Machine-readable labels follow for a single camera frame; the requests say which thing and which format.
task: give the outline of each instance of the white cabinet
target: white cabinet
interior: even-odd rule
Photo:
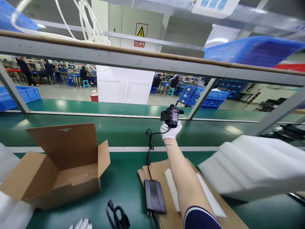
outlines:
[[[97,66],[98,101],[147,104],[155,72]]]

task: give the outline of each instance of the cardboard box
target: cardboard box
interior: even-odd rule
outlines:
[[[98,145],[94,123],[26,130],[45,154],[29,151],[0,190],[46,210],[100,191],[110,164],[108,141]]]
[[[224,199],[215,191],[215,189],[210,185],[210,183],[204,178],[204,176],[195,168],[195,166],[187,159],[195,173],[199,173],[203,178],[204,182],[207,184],[211,190],[213,196],[219,203],[222,210],[225,212],[227,218],[218,218],[217,220],[221,224],[223,229],[249,229],[245,223],[236,215],[233,209],[224,201]],[[179,212],[176,211],[175,204],[171,195],[171,191],[167,184],[165,171],[170,169],[169,160],[164,160],[160,162],[151,163],[150,172],[152,178],[161,183],[162,192],[164,196],[165,206],[167,210],[166,215],[160,216],[160,226],[161,228],[175,228],[183,229],[183,219]],[[142,181],[145,179],[150,179],[147,166],[143,166],[138,170],[138,174]]]

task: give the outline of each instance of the power cord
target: power cord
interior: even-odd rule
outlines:
[[[148,152],[147,152],[146,161],[147,161],[147,168],[148,168],[148,173],[149,173],[149,176],[150,176],[150,180],[153,180],[152,175],[150,174],[150,169],[149,169],[149,166],[151,165],[150,164],[149,152],[150,152],[150,150],[154,149],[153,142],[152,142],[152,137],[153,137],[154,134],[165,134],[165,133],[169,132],[170,129],[171,129],[171,127],[168,127],[168,130],[166,132],[163,132],[163,133],[161,133],[161,132],[152,133],[151,129],[147,129],[147,131],[146,131],[146,136],[149,139],[149,145],[148,145],[149,149],[148,149]]]
[[[150,150],[154,150],[154,146],[153,146],[153,142],[152,142],[152,137],[153,137],[154,134],[165,134],[165,133],[169,132],[170,129],[171,129],[171,127],[169,126],[168,130],[163,132],[163,133],[161,133],[161,132],[152,133],[151,129],[147,129],[147,131],[146,131],[146,136],[149,139],[149,144],[148,144],[149,149],[148,149],[148,152],[147,152],[146,161],[147,161],[147,168],[148,168],[148,173],[149,173],[149,176],[150,176],[150,180],[152,180],[152,181],[153,181],[153,178],[152,178],[152,175],[151,175],[150,169],[149,169],[149,166],[151,166],[149,152],[150,152]],[[161,229],[160,223],[159,223],[159,214],[155,212],[154,213],[154,217],[155,217],[155,219],[157,221],[158,229]]]
[[[108,207],[113,212],[114,222],[111,219],[110,213],[108,211]],[[117,211],[121,212],[121,219],[118,218]],[[108,201],[106,206],[107,217],[113,229],[128,229],[130,227],[129,219],[121,206],[116,206],[114,208],[112,200]]]

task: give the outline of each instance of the person in dark clothing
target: person in dark clothing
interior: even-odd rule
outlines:
[[[24,61],[24,57],[20,57],[18,56],[16,58],[16,61],[20,67],[20,70],[22,71],[22,73],[26,76],[26,79],[28,80],[28,84],[29,86],[31,86],[32,84],[35,86],[35,87],[38,87],[39,84],[37,84],[33,78],[32,78],[32,74],[31,74],[31,71],[30,71],[30,67],[28,66],[28,64]]]
[[[158,75],[158,77],[153,80],[152,87],[159,87],[161,81],[162,79],[160,78],[160,75]]]
[[[82,86],[83,86],[83,80],[88,80],[89,85],[91,84],[89,74],[86,71],[86,66],[85,65],[82,66],[82,69],[79,71],[79,74],[80,74],[80,78],[82,79],[81,80]]]
[[[53,74],[53,69],[55,69],[55,65],[50,64],[47,59],[44,60],[44,70],[39,72],[39,79],[44,83],[43,76],[44,75],[52,75]]]
[[[45,74],[53,74],[53,70],[55,69],[55,65],[50,64],[48,60],[44,60],[45,64],[44,64],[44,68],[45,68]]]
[[[176,88],[176,86],[178,85],[178,83],[179,83],[179,78],[177,77],[177,78],[175,78],[175,79],[173,79],[172,80],[172,82],[171,82],[171,88]]]

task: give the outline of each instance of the gloved hand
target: gloved hand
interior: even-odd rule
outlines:
[[[167,132],[165,134],[161,134],[162,139],[164,140],[165,138],[176,138],[177,134],[180,132],[181,129],[182,129],[182,124],[181,124],[181,121],[179,120],[177,122],[177,127],[176,128],[171,128],[169,130],[169,132]],[[160,132],[164,133],[167,130],[168,130],[168,125],[166,125],[165,122],[163,121],[163,125],[160,128]]]
[[[89,223],[88,219],[81,219],[75,227],[71,225],[69,229],[92,229],[92,224]]]

